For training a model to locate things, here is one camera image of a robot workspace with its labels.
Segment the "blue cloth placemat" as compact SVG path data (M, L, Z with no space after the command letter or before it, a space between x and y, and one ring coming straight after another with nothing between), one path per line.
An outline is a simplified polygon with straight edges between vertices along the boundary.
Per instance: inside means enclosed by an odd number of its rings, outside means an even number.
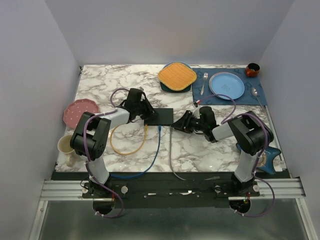
M265 98L265 94L260 83L259 77L247 77L245 74L244 68L195 68L193 67L192 70L196 73L197 79L195 82L192 83L192 95L193 100L195 102L201 101L200 104L205 105L233 105L232 99L229 100L222 99L218 97L217 94L214 94L209 88L209 80L210 78L217 73L220 72L227 72L232 73L238 76L244 83L244 94L235 99L235 103L237 105L253 105L258 106L260 105L257 99L252 95L251 88L255 88L258 92L258 99L260 100L263 106L267 105L267 101ZM200 94L201 88L203 85L203 75L204 73L208 73L208 79L206 80L204 93L203 95Z

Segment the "pink dotted plate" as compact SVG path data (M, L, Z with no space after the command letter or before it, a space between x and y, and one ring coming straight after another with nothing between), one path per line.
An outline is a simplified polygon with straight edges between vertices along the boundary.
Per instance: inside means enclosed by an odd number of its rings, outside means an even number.
M68 128L75 129L84 112L97 114L100 112L95 101L88 98L75 100L63 112L63 121Z

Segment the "cream ceramic cup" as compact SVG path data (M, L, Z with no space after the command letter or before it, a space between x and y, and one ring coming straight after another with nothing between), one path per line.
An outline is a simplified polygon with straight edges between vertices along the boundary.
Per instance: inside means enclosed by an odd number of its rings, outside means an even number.
M81 157L77 155L75 150L71 147L71 138L72 135L70 134L64 135L57 143L57 149L60 153L65 155L65 163L68 167L73 167L76 163L82 160Z

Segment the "blue round plate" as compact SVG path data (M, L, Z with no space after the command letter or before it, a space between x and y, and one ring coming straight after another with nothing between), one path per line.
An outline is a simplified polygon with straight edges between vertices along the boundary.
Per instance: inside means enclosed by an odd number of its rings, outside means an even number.
M235 74L218 72L209 80L210 90L224 100L236 100L245 93L244 82Z

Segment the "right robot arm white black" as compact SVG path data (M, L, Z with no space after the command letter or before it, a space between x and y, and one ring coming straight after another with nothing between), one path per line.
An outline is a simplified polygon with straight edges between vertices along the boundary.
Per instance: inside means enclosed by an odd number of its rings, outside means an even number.
M204 106L199 108L198 115L187 110L171 127L188 134L200 131L211 143L235 137L241 152L234 171L236 180L230 183L230 191L236 196L247 192L247 183L255 176L259 158L274 140L272 131L253 111L241 113L218 125L212 108Z

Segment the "blue star shaped dish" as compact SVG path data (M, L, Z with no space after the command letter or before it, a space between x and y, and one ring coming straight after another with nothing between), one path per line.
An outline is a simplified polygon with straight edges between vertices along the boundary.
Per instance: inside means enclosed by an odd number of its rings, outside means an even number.
M281 154L278 148L268 146L259 157L257 164L258 153L255 155L245 153L238 143L236 144L236 148L240 151L239 164L235 170L238 176L252 176L257 169L271 175L276 173L274 159Z

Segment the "silver fork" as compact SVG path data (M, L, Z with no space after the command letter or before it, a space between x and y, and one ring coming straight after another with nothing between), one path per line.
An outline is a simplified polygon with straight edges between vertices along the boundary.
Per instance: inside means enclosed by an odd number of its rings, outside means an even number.
M205 72L204 74L203 74L203 82L202 82L202 87L201 87L201 91L200 91L200 95L202 96L203 94L204 94L204 90L205 90L205 85L206 85L206 81L207 81L207 79L208 79L208 73L207 72Z

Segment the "black mounting base rail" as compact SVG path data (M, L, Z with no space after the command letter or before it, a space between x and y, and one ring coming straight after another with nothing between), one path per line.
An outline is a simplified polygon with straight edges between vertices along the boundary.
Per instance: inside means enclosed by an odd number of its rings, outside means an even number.
M84 197L111 198L111 201L84 200L92 202L93 209L100 213L115 213L121 209L173 209L173 208L229 208L247 211L250 207L250 194L260 196L257 180L266 183L275 197L268 179L291 179L288 171L274 175L259 172L257 178L248 183L238 183L231 172L186 172L185 180L178 179L171 172L148 172L131 178L121 173L120 178L110 177L104 186L89 180L87 173L54 173L51 181L80 181L85 190ZM196 196L178 196L189 191ZM143 194L155 193L158 196L143 198ZM245 197L242 200L229 200L229 197Z

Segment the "aluminium frame rail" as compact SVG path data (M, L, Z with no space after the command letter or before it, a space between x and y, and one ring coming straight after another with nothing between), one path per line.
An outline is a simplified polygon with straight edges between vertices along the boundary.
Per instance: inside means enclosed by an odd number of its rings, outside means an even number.
M302 182L299 178L274 178L266 179L271 185L276 199L300 199L306 196ZM272 199L272 192L266 183L259 180L256 181L259 186L259 196L250 194L250 199ZM111 201L109 198L95 197L89 194L85 196L79 180L46 180L42 186L40 201ZM200 197L195 191L179 192L178 196ZM158 197L156 193L143 194L142 198ZM244 196L230 196L229 200L244 200Z

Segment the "black network switch box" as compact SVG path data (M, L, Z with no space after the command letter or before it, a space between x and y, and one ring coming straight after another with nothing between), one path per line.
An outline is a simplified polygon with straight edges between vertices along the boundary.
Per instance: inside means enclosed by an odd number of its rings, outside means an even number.
M157 115L144 120L144 124L148 126L170 126L174 123L173 108L155 108Z

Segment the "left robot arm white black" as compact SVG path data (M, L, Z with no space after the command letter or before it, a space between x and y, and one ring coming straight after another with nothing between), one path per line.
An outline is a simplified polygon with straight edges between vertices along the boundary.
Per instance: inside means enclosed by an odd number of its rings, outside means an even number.
M74 130L70 147L79 156L85 156L85 167L89 179L95 182L93 191L101 198L107 197L111 185L107 182L110 174L103 160L109 131L115 127L128 124L136 117L142 120L158 116L142 89L130 88L126 99L114 110L103 113L85 111Z

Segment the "silver spoon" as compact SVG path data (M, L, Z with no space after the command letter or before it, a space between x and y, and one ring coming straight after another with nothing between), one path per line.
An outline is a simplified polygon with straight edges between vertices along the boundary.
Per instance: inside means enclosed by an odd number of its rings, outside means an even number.
M258 101L259 105L264 108L264 106L262 105L262 103L260 102L259 98L258 98L258 91L252 87L251 88L251 94L256 98L256 100Z

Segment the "red brown small bowl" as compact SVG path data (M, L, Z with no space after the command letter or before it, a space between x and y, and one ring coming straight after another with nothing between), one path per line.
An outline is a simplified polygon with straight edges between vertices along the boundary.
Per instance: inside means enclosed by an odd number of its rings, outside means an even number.
M257 63L249 63L245 68L245 74L249 78L254 78L258 76L260 69Z

